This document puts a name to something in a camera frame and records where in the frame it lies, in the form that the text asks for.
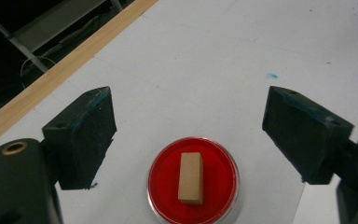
white table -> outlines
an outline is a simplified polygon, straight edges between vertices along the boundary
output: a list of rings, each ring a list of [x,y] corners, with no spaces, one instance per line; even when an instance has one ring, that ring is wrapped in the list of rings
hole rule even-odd
[[[78,95],[110,86],[118,132],[98,186],[59,192],[65,223],[156,223],[148,169],[170,142],[193,135],[222,144],[239,166],[236,223],[338,223],[338,179],[305,186],[261,130],[270,85],[350,121],[357,142],[358,1],[159,0],[0,145],[42,140],[41,127]]]

thin wire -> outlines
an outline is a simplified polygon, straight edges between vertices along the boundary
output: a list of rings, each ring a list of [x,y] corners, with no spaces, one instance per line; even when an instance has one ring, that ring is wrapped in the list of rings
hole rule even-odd
[[[43,57],[43,56],[36,56],[36,57],[33,57],[33,58],[29,58],[27,60],[25,60],[22,65],[21,65],[21,68],[20,68],[20,80],[21,80],[21,85],[22,87],[25,89],[25,85],[24,85],[24,82],[22,81],[22,70],[24,68],[24,65],[26,63],[28,63],[29,61],[31,61],[32,59],[45,59],[45,60],[48,60],[49,62],[53,63],[54,65],[56,65],[56,63],[54,61],[52,61],[50,58],[47,58],[47,57]]]

brown block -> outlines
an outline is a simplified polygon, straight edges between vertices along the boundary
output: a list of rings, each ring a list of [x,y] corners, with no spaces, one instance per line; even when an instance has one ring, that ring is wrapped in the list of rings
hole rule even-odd
[[[178,199],[186,204],[202,204],[202,156],[199,152],[184,152],[180,161]]]

red dish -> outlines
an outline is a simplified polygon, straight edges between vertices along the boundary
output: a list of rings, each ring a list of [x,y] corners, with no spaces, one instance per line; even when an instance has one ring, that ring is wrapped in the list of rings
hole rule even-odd
[[[199,152],[203,159],[203,205],[184,204],[177,198],[182,152]],[[180,139],[165,147],[153,162],[147,186],[150,205],[170,223],[214,223],[235,203],[237,172],[234,160],[217,143],[198,137]]]

blue paint stain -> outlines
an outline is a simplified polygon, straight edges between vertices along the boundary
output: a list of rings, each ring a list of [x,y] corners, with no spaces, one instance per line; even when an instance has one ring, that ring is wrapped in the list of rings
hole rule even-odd
[[[272,74],[272,73],[268,73],[268,74],[267,74],[267,78],[270,78],[270,79],[278,79],[278,76],[275,75],[275,74]]]

